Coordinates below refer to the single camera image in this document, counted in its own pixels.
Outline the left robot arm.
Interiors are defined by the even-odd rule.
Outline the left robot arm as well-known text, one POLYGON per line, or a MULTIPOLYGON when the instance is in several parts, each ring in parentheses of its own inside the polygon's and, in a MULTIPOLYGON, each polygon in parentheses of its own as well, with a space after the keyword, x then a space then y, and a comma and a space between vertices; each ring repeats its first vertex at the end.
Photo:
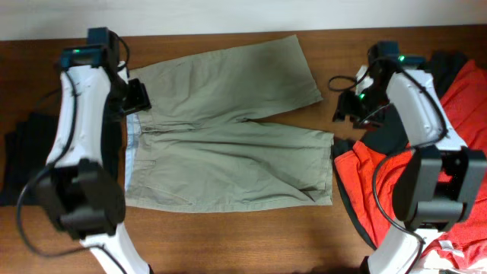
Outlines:
POLYGON ((107 102, 129 90, 119 46, 68 48, 59 60, 62 105, 46 169, 34 181, 39 203, 56 230, 90 250, 107 273, 150 273, 124 225, 124 191, 103 168, 107 102))

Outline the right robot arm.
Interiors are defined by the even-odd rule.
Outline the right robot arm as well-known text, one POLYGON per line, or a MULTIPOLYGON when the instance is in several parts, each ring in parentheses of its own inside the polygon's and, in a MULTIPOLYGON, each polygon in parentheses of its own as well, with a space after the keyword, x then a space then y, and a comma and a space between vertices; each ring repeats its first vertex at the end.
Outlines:
POLYGON ((418 273, 444 240, 457 268, 486 254, 486 72, 468 61, 442 80, 422 58, 373 54, 339 91, 335 118, 368 131, 333 147, 342 201, 373 249, 361 273, 418 273))

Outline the khaki shorts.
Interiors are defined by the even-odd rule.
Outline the khaki shorts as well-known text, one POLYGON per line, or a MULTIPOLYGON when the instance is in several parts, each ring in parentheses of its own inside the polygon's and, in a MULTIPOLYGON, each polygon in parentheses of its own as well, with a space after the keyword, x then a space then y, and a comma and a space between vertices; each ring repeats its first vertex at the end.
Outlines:
POLYGON ((333 135, 269 121, 322 99, 297 37, 131 76, 151 108, 127 119, 128 206, 203 213, 331 204, 333 135))

